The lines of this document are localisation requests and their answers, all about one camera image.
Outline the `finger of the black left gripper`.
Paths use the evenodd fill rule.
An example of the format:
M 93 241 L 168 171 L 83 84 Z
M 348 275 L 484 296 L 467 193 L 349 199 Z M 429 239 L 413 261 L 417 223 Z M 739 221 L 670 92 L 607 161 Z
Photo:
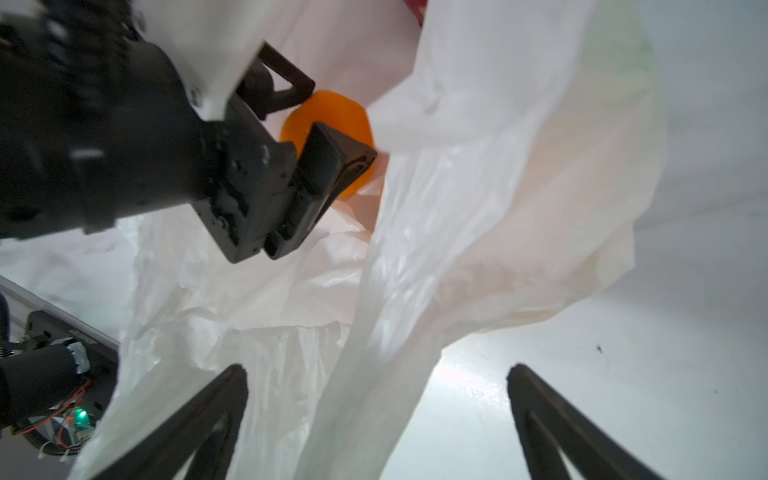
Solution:
M 373 165 L 370 146 L 322 123 L 312 125 L 289 185 L 293 188 L 264 252 L 273 260 L 298 249 L 333 202 Z
M 236 89 L 260 120 L 307 101 L 315 82 L 269 43 L 264 43 Z

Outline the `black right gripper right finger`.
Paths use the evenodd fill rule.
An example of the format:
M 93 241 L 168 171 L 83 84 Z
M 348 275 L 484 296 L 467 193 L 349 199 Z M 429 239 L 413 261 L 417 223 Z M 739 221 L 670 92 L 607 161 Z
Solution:
M 507 393 L 533 479 L 568 479 L 567 458 L 585 479 L 657 479 L 532 369 L 511 368 Z

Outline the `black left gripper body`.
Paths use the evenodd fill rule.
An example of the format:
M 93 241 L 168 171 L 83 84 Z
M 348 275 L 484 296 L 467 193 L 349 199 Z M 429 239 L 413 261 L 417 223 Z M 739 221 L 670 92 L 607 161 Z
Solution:
M 251 109 L 279 104 L 261 62 L 202 120 L 128 1 L 45 1 L 1 18 L 1 235 L 29 239 L 189 204 L 225 257 L 278 259 L 300 243 L 297 152 Z

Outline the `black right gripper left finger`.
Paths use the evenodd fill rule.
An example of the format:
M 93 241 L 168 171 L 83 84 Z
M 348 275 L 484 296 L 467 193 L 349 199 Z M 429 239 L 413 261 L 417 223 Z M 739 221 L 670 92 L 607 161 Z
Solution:
M 247 374 L 227 367 L 98 479 L 224 479 L 248 400 Z

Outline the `translucent white plastic bag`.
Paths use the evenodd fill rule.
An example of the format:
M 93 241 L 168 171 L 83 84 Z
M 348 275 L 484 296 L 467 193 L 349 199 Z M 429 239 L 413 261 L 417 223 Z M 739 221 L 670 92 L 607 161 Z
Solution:
M 632 1 L 288 1 L 273 31 L 369 103 L 383 153 L 287 257 L 228 263 L 197 215 L 146 215 L 91 479 L 227 366 L 231 479 L 376 479 L 443 349 L 549 319 L 634 264 L 665 156 Z

